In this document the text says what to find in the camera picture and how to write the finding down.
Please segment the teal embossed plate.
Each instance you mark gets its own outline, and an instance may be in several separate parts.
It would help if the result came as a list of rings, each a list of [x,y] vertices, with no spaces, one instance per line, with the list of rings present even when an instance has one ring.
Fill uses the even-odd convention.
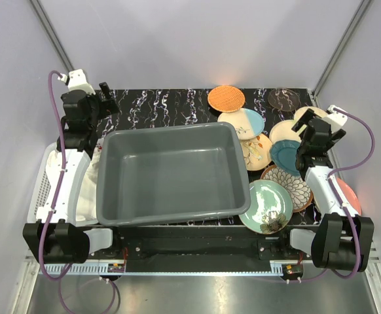
[[[297,150],[300,147],[298,141],[284,139],[277,141],[270,149],[272,161],[285,172],[300,177],[296,168]]]

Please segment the cream and blue plate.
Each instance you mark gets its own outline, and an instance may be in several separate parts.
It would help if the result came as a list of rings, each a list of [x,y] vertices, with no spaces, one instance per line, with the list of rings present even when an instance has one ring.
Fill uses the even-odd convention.
[[[263,117],[251,109],[241,108],[233,113],[221,113],[217,121],[231,124],[241,141],[252,139],[264,130]]]

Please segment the orange woven plate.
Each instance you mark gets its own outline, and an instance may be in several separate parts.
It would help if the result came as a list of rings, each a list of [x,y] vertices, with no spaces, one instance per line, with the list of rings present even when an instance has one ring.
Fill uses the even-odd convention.
[[[218,86],[208,93],[208,103],[216,111],[232,113],[245,104],[244,93],[233,86]]]

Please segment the mint green flower plate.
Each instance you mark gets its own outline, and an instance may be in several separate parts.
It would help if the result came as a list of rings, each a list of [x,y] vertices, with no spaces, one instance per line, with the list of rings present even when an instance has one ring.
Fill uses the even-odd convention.
[[[293,202],[284,187],[269,180],[249,184],[251,205],[239,215],[242,224],[253,232],[271,235],[284,229],[293,215]]]

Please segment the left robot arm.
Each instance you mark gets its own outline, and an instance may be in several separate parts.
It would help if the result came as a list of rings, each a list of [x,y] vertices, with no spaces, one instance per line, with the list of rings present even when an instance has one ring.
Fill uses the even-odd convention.
[[[57,117],[59,137],[51,151],[56,166],[47,173],[48,197],[36,211],[34,222],[24,225],[22,235],[41,264],[82,264],[94,252],[109,259],[122,252],[122,243],[109,228],[93,222],[77,222],[77,204],[86,170],[98,142],[98,121],[118,112],[106,82],[102,94],[72,90],[61,96],[64,116]]]

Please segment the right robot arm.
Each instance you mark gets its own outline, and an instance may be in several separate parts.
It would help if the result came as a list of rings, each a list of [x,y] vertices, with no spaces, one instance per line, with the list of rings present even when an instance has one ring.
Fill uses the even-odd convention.
[[[313,192],[321,222],[314,231],[293,228],[278,243],[282,257],[290,260],[302,251],[315,267],[343,279],[366,270],[374,233],[371,218],[362,217],[342,192],[336,179],[340,169],[333,167],[327,154],[345,136],[343,126],[349,118],[351,114],[331,105],[327,116],[308,109],[293,126],[293,131],[301,132],[296,169]]]

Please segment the grey plastic bin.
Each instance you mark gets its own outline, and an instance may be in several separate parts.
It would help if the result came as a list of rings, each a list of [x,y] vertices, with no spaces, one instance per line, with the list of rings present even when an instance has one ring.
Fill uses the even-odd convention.
[[[96,193],[104,226],[227,218],[251,203],[240,142],[226,122],[108,134]]]

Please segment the beige wooden round plate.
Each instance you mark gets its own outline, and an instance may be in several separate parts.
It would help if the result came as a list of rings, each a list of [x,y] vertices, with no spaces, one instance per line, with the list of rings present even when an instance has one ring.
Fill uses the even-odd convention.
[[[317,107],[307,106],[307,107],[300,107],[299,109],[297,109],[296,112],[294,113],[293,120],[295,122],[298,122],[301,119],[301,117],[304,115],[304,113],[309,109],[312,110],[315,114],[315,116],[313,118],[315,118],[316,116],[319,118],[323,118],[323,117],[326,117],[328,115],[327,111],[324,111],[324,110],[317,108]]]

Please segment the cream green centre plate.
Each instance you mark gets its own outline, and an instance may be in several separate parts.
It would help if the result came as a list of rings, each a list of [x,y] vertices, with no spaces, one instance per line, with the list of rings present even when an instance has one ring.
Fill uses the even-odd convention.
[[[273,144],[282,140],[291,140],[300,143],[301,138],[299,133],[292,130],[294,125],[294,120],[283,120],[278,122],[275,126],[272,127],[269,133],[269,139]]]

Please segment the cream leaf pattern plate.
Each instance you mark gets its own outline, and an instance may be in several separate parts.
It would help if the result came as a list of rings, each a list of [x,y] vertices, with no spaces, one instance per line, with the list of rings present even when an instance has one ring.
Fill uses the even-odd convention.
[[[272,142],[265,134],[261,133],[252,139],[240,141],[240,145],[248,171],[262,170],[271,163]]]

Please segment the white petal pattern bowl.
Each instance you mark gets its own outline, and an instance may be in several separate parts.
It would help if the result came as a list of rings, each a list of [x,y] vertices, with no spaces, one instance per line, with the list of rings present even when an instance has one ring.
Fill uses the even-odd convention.
[[[288,191],[293,202],[293,212],[305,210],[313,200],[313,193],[301,177],[294,176],[276,165],[267,167],[261,179],[278,183]]]

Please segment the pink and cream plate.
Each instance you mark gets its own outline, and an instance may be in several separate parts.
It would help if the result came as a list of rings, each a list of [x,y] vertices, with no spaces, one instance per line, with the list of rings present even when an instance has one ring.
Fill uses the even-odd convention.
[[[345,198],[349,201],[350,205],[358,212],[358,214],[361,215],[361,204],[355,192],[342,179],[337,177],[336,180],[341,191],[345,195]]]

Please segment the white plastic basket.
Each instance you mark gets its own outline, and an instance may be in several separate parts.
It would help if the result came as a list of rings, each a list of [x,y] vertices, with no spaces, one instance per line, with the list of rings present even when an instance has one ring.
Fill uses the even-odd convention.
[[[43,207],[48,198],[48,193],[50,191],[50,183],[46,175],[46,165],[48,156],[51,152],[56,150],[56,142],[50,144],[45,148],[38,175],[35,181],[35,186],[33,189],[33,195],[31,197],[31,202],[29,205],[29,210],[27,214],[27,223],[35,223],[37,221],[36,214],[39,207]]]

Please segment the white cloth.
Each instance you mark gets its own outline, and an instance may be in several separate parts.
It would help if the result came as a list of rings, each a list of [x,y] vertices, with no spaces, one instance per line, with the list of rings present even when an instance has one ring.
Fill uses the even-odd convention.
[[[86,226],[98,222],[96,218],[96,185],[100,155],[101,150],[97,150],[95,146],[92,159],[84,174],[79,192],[76,208],[76,223],[78,226]],[[48,156],[46,175],[50,183],[58,179],[61,160],[62,157],[58,156],[57,150],[51,152]]]

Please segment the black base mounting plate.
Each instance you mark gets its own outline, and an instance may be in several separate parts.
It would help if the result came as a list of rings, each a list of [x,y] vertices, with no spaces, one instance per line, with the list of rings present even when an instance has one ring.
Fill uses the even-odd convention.
[[[128,275],[274,275],[311,261],[289,246],[288,229],[261,235],[242,225],[115,228],[113,244],[90,258],[125,258]]]

